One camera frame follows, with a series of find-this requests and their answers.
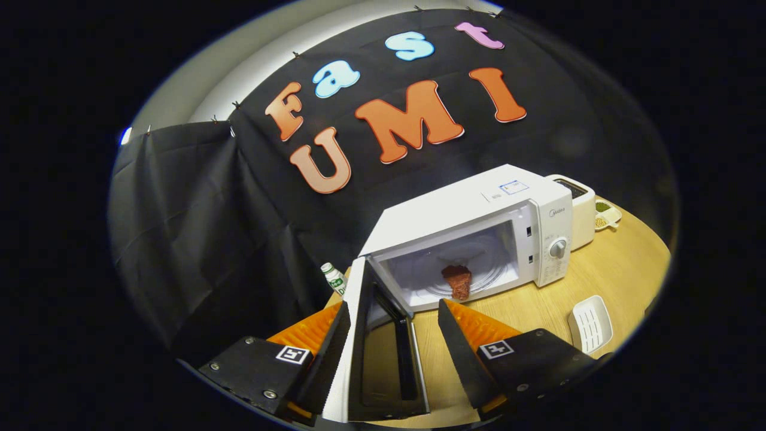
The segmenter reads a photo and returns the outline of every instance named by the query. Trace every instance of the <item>microwave window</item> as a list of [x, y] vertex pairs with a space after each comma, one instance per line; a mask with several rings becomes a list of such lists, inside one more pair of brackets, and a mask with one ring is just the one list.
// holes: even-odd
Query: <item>microwave window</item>
[[452, 288], [444, 279], [447, 266], [462, 265], [471, 272], [471, 291], [500, 285], [518, 278], [513, 221], [503, 222], [451, 241], [390, 258], [381, 264], [402, 291], [426, 291], [451, 298]]
[[362, 403], [398, 406], [417, 396], [408, 323], [374, 284], [362, 359]]

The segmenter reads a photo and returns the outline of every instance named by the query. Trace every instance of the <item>bottle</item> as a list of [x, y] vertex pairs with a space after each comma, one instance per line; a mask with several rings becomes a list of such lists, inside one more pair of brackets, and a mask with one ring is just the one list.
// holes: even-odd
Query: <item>bottle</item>
[[330, 262], [322, 265], [322, 272], [330, 287], [338, 292], [339, 295], [343, 296], [343, 294], [345, 294], [345, 288], [349, 283], [349, 280], [346, 279], [345, 275], [332, 266]]

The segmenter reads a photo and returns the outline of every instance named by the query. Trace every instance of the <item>wooden table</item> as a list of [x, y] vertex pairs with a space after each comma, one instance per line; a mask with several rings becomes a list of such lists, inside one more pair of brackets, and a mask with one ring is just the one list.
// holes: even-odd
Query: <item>wooden table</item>
[[[652, 229], [628, 211], [615, 207], [623, 214], [617, 230], [596, 232], [593, 242], [573, 251], [563, 279], [542, 288], [529, 282], [464, 304], [521, 332], [543, 327], [571, 344], [568, 315], [579, 301], [598, 294], [607, 305], [614, 335], [591, 356], [599, 358], [615, 351], [642, 321], [670, 260], [668, 248]], [[340, 299], [333, 293], [326, 306]], [[431, 428], [478, 421], [479, 415], [468, 403], [439, 329], [437, 310], [415, 313], [413, 323], [431, 413], [372, 423]]]

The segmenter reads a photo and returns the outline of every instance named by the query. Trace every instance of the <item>white microwave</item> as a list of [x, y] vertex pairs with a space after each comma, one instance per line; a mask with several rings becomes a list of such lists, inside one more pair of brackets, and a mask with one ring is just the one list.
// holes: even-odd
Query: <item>white microwave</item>
[[448, 265], [471, 271], [471, 301], [564, 277], [571, 243], [571, 191], [503, 165], [386, 209], [359, 257], [411, 313], [451, 298]]
[[510, 165], [386, 209], [352, 264], [343, 297], [351, 330], [323, 417], [427, 413], [411, 318], [451, 298], [441, 270], [466, 266], [472, 301], [564, 277], [571, 244], [570, 189]]

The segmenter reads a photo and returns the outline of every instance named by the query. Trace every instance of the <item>steak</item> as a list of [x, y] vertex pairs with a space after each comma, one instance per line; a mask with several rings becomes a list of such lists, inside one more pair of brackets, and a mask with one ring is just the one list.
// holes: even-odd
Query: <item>steak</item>
[[471, 287], [471, 271], [462, 265], [450, 265], [441, 270], [441, 275], [452, 288], [452, 298], [465, 301]]

